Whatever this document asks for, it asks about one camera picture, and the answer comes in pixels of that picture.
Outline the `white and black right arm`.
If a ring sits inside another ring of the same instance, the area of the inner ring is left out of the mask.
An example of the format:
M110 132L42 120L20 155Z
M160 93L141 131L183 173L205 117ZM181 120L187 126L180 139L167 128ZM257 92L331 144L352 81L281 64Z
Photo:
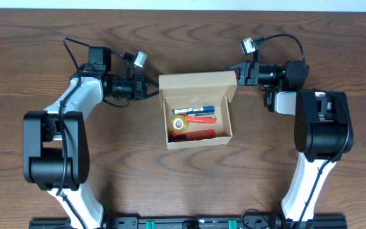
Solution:
M311 228L315 202L326 177L353 145L346 94L305 90L309 66L303 60L283 65L244 61L227 70L236 73L239 85L263 90L268 111L294 116L298 159L290 188L281 201L281 224Z

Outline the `red utility knife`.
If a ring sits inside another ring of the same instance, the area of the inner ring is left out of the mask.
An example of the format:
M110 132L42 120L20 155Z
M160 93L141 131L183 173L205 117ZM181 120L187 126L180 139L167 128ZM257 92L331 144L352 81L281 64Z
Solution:
M183 142L183 141L197 141L203 139L211 139L215 137L215 130L201 130L196 132L183 132L178 133L170 131L168 133L169 142Z

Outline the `red and black stapler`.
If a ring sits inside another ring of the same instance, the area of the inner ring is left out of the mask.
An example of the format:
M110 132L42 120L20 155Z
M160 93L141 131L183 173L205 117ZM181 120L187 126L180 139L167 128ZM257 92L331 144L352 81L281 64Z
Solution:
M214 112L187 114L186 120L189 123L215 123L217 121Z

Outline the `blue whiteboard marker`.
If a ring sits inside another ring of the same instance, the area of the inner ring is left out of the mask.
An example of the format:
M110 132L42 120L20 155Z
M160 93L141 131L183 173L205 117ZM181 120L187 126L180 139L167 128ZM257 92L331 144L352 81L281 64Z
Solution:
M184 115L184 114L192 114L192 113L213 113L215 111L214 106L202 106L202 107L192 107L192 108L178 108L173 109L172 113L174 115Z

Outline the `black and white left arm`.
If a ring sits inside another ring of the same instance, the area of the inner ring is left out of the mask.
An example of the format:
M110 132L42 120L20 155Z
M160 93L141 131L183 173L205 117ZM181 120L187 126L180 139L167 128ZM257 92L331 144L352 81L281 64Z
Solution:
M104 46L89 46L88 61L76 64L68 89L42 111L29 111L23 125L23 170L36 184L59 201L67 219L35 219L30 228L112 228L112 219L95 198L88 182L90 153L85 121L107 97L141 101L153 97L148 86L158 83L142 73L147 54L125 53L126 77L111 74L111 58Z

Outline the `cardboard box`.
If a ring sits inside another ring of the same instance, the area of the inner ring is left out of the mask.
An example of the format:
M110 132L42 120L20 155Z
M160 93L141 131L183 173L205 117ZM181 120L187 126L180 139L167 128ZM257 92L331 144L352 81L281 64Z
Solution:
M166 147L193 148L228 144L233 136L229 103L237 82L234 71L208 73L162 74L159 76L159 97L164 114ZM189 123L185 132L215 130L215 137L197 141L169 142L168 133L173 109L214 106L215 123Z

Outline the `yellow tape roll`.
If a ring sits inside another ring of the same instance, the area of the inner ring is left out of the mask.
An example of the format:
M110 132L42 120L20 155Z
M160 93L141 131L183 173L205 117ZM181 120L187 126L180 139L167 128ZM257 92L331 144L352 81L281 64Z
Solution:
M185 132L189 126L189 122L184 115L178 114L170 120L170 130L178 133Z

